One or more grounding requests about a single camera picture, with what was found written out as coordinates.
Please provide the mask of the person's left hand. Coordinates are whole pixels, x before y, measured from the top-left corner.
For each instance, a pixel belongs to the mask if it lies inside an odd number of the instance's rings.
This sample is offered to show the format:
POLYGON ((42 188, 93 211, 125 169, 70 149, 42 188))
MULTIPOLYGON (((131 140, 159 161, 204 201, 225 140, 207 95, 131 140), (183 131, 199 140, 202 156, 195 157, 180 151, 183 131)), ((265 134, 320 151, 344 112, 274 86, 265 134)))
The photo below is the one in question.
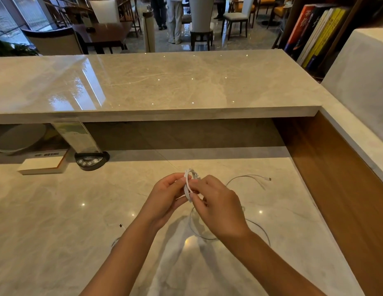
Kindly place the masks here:
POLYGON ((160 179, 153 186, 138 219, 143 220, 155 232, 161 229, 174 213, 174 196, 184 194, 186 179, 184 173, 173 173, 160 179))

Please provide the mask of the yellow book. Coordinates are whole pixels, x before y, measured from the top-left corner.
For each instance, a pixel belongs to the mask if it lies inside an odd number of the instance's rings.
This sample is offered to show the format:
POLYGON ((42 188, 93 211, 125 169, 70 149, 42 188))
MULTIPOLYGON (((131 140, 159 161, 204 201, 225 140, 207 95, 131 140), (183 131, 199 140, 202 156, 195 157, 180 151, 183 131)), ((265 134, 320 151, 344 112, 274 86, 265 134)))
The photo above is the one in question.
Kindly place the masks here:
POLYGON ((340 26, 344 17, 348 14, 350 7, 335 7, 329 10, 327 14, 328 19, 321 27, 320 33, 315 40, 311 50, 307 54, 306 58, 302 63, 302 68, 309 71, 316 64, 317 58, 321 55, 325 48, 328 40, 331 38, 333 33, 340 26))

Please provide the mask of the white cylinder post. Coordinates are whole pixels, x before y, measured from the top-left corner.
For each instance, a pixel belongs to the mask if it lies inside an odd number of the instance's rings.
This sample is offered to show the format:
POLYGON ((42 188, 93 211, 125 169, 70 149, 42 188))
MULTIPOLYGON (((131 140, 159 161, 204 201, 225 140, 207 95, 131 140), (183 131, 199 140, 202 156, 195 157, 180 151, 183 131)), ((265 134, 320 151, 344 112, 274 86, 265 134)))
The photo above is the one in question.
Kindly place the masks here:
POLYGON ((155 53, 154 13, 150 5, 142 13, 145 53, 155 53))

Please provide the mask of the person's right hand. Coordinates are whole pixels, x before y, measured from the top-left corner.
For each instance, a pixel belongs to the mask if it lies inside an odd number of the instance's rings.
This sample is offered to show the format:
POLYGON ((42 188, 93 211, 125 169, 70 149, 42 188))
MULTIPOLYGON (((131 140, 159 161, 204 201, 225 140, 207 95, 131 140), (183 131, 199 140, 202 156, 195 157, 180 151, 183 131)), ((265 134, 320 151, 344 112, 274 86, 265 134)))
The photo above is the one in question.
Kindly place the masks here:
POLYGON ((208 214, 199 214, 209 230, 224 244, 236 239, 246 239, 253 232, 248 227, 237 194, 228 189, 219 179, 207 175, 203 179, 191 179, 192 192, 205 197, 208 214))

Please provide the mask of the white flat box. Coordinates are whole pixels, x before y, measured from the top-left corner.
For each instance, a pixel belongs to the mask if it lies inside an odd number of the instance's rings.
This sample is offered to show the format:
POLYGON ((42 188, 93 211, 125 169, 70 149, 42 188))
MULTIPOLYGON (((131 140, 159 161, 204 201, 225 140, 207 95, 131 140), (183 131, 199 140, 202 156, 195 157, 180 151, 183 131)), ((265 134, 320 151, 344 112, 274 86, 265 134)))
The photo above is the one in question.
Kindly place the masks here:
POLYGON ((69 149, 34 152, 27 157, 17 171, 22 175, 62 174, 65 172, 69 149))

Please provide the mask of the dark wooden bookshelf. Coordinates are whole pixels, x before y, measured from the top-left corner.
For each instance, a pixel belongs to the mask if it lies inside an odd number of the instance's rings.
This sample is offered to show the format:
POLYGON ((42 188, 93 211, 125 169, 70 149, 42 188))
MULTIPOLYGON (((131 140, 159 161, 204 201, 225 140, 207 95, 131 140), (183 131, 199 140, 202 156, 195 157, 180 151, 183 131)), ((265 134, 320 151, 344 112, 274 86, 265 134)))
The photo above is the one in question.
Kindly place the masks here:
POLYGON ((350 7, 340 26, 328 40, 316 64, 311 70, 305 70, 315 80, 321 82, 333 64, 339 51, 354 29, 369 25, 383 18, 383 0, 276 0, 274 7, 292 4, 292 8, 283 19, 280 32, 272 49, 283 49, 292 33, 293 27, 306 4, 334 3, 335 7, 350 7))

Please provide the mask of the round white disc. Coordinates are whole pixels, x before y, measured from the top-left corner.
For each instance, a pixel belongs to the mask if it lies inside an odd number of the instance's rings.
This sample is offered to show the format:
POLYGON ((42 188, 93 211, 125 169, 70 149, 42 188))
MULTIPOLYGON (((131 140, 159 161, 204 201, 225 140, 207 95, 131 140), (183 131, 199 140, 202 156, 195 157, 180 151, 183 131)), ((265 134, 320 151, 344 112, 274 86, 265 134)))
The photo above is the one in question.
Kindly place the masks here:
POLYGON ((0 136, 0 153, 13 155, 30 149, 40 142, 47 132, 45 124, 15 125, 0 136))

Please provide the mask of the red book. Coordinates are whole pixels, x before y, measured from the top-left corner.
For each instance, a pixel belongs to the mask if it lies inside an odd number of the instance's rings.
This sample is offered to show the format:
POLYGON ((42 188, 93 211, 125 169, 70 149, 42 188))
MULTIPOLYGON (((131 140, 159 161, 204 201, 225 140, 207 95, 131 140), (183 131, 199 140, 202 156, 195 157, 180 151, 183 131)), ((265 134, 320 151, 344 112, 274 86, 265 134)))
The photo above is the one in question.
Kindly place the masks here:
POLYGON ((313 10, 315 9, 316 4, 306 4, 304 5, 294 27, 292 30, 292 33, 286 43, 286 46, 284 47, 284 51, 291 56, 293 53, 293 49, 296 46, 298 40, 301 37, 301 34, 303 30, 305 29, 308 20, 310 18, 310 15, 312 14, 313 10))

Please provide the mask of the orange cushioned chair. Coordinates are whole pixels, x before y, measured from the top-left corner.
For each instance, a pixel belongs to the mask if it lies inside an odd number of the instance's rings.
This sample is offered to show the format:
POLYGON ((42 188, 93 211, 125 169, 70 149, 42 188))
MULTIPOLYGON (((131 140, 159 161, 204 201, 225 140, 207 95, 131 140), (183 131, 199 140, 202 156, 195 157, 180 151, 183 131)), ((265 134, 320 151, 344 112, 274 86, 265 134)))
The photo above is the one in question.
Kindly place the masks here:
POLYGON ((286 16, 286 14, 289 13, 292 6, 293 5, 289 3, 289 4, 284 4, 282 6, 274 7, 271 10, 270 17, 268 19, 267 29, 271 26, 272 27, 280 26, 283 22, 284 17, 286 16))
POLYGON ((265 15, 268 16, 269 9, 272 9, 276 4, 276 0, 256 0, 256 19, 258 19, 259 11, 265 9, 265 15))

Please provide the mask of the white high-back chair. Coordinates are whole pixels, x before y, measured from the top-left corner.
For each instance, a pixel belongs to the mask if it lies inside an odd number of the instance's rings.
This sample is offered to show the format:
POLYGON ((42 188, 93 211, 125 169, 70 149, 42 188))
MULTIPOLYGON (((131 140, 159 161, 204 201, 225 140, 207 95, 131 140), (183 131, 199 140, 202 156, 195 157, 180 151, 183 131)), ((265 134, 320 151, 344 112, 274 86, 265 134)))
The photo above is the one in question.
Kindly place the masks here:
POLYGON ((196 42, 206 42, 209 51, 214 39, 214 24, 211 22, 214 0, 189 0, 189 6, 192 19, 189 24, 191 51, 195 50, 196 42))
POLYGON ((117 0, 88 0, 100 24, 120 23, 117 0))

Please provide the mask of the dark wooden frame chair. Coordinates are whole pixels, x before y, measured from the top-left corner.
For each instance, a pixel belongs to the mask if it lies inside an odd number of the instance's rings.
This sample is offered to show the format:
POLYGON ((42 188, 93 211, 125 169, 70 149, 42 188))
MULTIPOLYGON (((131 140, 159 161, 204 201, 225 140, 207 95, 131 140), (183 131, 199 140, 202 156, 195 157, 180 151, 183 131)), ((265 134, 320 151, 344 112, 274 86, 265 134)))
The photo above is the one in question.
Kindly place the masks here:
POLYGON ((131 22, 136 38, 142 33, 137 0, 117 0, 120 22, 131 22))

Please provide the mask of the green plant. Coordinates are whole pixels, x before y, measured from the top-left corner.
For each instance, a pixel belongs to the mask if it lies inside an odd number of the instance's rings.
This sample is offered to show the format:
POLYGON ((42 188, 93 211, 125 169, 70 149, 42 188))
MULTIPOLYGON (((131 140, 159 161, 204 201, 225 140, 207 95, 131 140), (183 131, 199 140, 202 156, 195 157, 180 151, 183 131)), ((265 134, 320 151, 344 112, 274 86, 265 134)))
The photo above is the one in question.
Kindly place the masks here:
MULTIPOLYGON (((0 37, 9 35, 16 30, 21 31, 21 27, 23 26, 25 26, 25 24, 11 28, 8 31, 0 30, 0 37)), ((39 56, 39 52, 36 47, 31 46, 30 44, 10 43, 0 39, 0 57, 15 56, 39 56)))

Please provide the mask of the black round button device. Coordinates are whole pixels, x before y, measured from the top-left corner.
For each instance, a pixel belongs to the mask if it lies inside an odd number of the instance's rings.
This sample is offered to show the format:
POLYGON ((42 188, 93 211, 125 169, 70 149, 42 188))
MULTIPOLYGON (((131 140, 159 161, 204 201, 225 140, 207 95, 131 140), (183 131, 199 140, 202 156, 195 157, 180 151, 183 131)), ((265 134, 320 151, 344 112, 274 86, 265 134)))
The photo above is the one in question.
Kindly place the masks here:
POLYGON ((102 153, 75 153, 76 164, 84 171, 94 171, 104 166, 110 160, 110 154, 102 153))

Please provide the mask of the person's right forearm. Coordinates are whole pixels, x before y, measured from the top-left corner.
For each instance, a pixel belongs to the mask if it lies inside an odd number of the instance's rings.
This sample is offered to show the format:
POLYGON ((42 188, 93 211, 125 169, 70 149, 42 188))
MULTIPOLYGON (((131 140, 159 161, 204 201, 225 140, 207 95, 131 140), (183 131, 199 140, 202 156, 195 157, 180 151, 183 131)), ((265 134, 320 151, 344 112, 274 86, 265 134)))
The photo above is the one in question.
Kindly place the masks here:
POLYGON ((250 229, 217 237, 269 296, 327 296, 250 229))

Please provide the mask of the dark wooden table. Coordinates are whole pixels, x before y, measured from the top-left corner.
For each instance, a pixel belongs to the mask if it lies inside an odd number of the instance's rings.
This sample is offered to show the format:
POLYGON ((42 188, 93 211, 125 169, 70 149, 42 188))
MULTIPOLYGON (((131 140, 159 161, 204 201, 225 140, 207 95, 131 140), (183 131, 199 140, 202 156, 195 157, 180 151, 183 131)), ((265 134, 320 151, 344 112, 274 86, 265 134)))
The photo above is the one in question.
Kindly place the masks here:
POLYGON ((113 48, 128 49, 125 39, 132 28, 132 22, 95 23, 93 32, 88 32, 84 24, 74 24, 71 27, 76 32, 84 54, 88 54, 88 47, 93 47, 97 54, 104 54, 104 48, 109 48, 111 53, 113 48))

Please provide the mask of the white book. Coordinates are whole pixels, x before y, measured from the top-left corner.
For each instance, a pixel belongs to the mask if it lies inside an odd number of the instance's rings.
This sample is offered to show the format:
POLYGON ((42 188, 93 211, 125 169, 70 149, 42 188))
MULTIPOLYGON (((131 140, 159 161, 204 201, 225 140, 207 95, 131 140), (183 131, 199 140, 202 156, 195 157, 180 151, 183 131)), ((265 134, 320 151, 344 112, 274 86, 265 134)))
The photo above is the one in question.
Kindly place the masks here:
POLYGON ((306 57, 309 54, 309 52, 311 51, 312 47, 316 43, 317 37, 318 37, 322 27, 325 25, 327 20, 331 17, 331 15, 333 14, 333 11, 334 11, 333 7, 330 9, 327 9, 323 13, 321 18, 319 19, 313 33, 311 34, 310 38, 308 39, 306 46, 304 47, 303 51, 301 52, 301 54, 297 60, 297 64, 299 64, 300 66, 303 65, 304 60, 306 59, 306 57))

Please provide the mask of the grey cushioned dining chair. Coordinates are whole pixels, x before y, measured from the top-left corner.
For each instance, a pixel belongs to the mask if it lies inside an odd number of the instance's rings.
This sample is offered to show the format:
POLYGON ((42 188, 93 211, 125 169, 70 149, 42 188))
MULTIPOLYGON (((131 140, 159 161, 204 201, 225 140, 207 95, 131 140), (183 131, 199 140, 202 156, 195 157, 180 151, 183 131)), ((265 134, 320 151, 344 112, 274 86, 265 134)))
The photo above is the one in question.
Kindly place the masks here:
POLYGON ((252 10, 252 5, 255 3, 255 0, 230 0, 229 11, 223 15, 223 24, 221 29, 221 34, 224 32, 225 21, 228 24, 227 39, 230 40, 230 35, 232 31, 232 26, 234 23, 240 24, 240 34, 242 34, 242 26, 245 28, 245 35, 248 37, 248 24, 249 18, 252 10), (242 10, 240 12, 232 11, 234 5, 242 4, 242 10))

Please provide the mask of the black book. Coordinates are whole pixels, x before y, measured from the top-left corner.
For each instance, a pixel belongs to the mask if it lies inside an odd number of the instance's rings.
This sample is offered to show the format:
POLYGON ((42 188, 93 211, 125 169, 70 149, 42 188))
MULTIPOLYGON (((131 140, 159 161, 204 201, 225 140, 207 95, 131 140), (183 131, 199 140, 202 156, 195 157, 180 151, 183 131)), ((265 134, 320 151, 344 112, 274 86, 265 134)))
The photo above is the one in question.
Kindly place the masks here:
POLYGON ((314 29, 317 26, 317 23, 319 22, 320 18, 322 17, 323 13, 332 7, 334 7, 334 3, 320 3, 315 4, 315 7, 311 11, 311 13, 307 16, 306 22, 304 23, 304 28, 302 30, 302 33, 300 35, 299 40, 297 41, 296 45, 293 48, 293 51, 291 53, 291 57, 297 61, 299 58, 301 52, 303 51, 304 47, 307 44, 308 39, 311 37, 314 29))

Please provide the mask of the person's left forearm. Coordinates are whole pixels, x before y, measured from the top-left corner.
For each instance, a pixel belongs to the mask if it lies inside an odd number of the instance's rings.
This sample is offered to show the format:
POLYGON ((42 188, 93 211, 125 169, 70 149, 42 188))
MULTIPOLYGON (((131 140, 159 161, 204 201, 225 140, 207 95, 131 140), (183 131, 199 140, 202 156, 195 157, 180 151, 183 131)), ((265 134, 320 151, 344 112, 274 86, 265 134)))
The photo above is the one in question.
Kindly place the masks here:
POLYGON ((129 296, 162 226, 159 219, 139 214, 79 296, 129 296))

